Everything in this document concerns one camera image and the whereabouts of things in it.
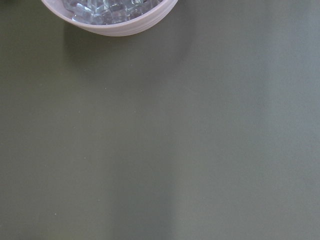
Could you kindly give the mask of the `pink bowl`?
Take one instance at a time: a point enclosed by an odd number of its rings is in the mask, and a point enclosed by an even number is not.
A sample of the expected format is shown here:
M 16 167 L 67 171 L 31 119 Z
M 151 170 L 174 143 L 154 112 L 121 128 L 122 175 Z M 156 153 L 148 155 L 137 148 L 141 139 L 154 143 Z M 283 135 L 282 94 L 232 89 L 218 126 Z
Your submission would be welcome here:
M 65 9 L 61 0 L 43 0 L 42 3 L 60 19 L 78 28 L 108 37 L 125 37 L 142 33 L 164 19 L 177 4 L 176 0 L 163 0 L 147 13 L 122 23 L 92 25 L 72 20 L 72 13 Z

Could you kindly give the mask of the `clear ice cubes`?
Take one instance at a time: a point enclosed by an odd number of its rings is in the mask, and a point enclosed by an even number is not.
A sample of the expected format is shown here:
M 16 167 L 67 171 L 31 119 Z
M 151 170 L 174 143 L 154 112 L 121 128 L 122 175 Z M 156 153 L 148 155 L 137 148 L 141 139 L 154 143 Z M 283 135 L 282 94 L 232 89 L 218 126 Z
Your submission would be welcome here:
M 149 12 L 160 0 L 64 0 L 72 20 L 89 25 L 113 25 L 133 20 Z

